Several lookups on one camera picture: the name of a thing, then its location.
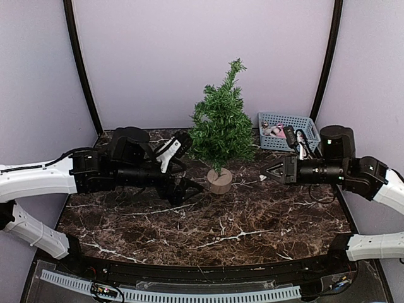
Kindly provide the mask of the small green christmas tree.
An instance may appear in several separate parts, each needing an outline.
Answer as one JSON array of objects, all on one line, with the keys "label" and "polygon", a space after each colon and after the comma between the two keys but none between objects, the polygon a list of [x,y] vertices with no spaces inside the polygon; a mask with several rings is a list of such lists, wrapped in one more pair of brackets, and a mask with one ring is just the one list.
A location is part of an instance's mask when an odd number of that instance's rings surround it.
[{"label": "small green christmas tree", "polygon": [[218,86],[207,84],[203,100],[194,106],[193,158],[210,164],[207,173],[208,189],[222,195],[230,191],[233,175],[227,168],[231,161],[250,162],[255,149],[253,124],[244,112],[242,88],[237,86],[237,75],[247,68],[240,58],[229,63],[229,70]]}]

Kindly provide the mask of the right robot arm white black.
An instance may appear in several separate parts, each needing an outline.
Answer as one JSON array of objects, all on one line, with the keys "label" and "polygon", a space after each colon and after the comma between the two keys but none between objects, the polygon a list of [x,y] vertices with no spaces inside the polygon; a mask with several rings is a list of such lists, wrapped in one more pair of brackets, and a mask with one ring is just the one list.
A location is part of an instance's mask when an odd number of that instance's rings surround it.
[{"label": "right robot arm white black", "polygon": [[[330,184],[403,213],[403,177],[380,160],[355,155],[351,128],[330,125],[320,130],[321,156],[282,156],[261,167],[260,174],[281,184]],[[403,233],[338,234],[322,268],[335,274],[347,261],[403,259]]]}]

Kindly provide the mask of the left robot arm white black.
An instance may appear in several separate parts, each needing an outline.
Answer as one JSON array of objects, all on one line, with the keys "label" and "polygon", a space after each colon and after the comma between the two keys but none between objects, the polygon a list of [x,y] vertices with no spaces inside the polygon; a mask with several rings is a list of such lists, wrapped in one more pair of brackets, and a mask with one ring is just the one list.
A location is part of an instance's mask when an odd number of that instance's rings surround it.
[{"label": "left robot arm white black", "polygon": [[1,230],[9,232],[54,259],[75,275],[89,262],[79,240],[60,233],[29,215],[18,199],[48,194],[90,194],[117,187],[153,188],[172,206],[201,193],[203,187],[178,174],[187,170],[181,157],[192,146],[190,135],[176,132],[156,149],[149,134],[137,127],[117,128],[101,148],[74,148],[49,162],[1,166]]}]

